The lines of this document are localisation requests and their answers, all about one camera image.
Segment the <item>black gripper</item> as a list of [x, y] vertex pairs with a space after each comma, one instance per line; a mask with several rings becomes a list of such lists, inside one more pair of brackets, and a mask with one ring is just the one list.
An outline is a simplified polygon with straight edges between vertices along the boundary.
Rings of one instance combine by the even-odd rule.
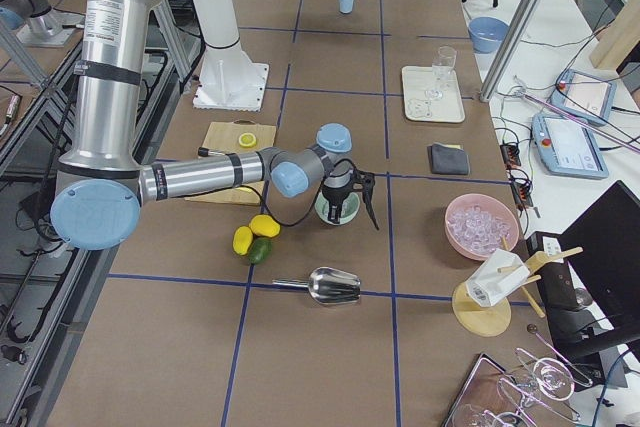
[[348, 208], [345, 199], [351, 193], [353, 181], [350, 175], [330, 176], [322, 184], [322, 196], [329, 202], [327, 220], [330, 223], [346, 223]]

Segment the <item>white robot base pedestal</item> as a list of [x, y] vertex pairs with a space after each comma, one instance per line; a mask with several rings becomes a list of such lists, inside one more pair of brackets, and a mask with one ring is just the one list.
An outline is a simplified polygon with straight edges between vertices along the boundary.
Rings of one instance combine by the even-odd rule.
[[243, 50], [233, 0], [193, 0], [205, 44], [194, 106], [202, 109], [258, 111], [269, 66]]

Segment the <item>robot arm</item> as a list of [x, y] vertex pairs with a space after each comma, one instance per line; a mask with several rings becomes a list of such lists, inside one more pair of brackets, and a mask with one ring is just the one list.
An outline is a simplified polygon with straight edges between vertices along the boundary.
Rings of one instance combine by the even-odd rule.
[[[197, 105], [258, 110], [268, 66], [244, 52], [232, 0], [192, 0], [204, 55]], [[61, 156], [50, 209], [59, 238], [76, 248], [104, 250], [134, 231], [141, 207], [268, 181], [285, 197], [318, 186], [337, 223], [355, 169], [349, 130], [322, 126], [298, 153], [277, 147], [162, 162], [159, 146], [170, 116], [162, 113], [138, 136], [137, 116], [148, 25], [165, 0], [87, 0], [78, 79], [74, 138]]]

